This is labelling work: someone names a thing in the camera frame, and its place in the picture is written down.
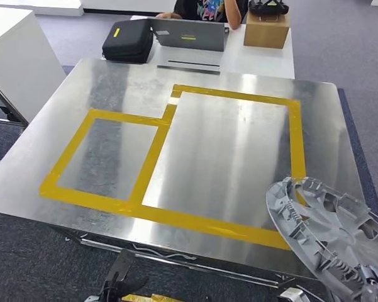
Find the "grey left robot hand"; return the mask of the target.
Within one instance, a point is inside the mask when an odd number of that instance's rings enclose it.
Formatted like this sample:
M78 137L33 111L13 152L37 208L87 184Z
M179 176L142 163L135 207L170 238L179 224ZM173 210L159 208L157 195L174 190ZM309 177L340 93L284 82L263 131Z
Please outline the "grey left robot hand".
M141 277L133 282L127 282L128 271L135 261L134 253L123 249L109 271L101 292L99 301L121 301L123 297L134 293L144 287L148 277Z

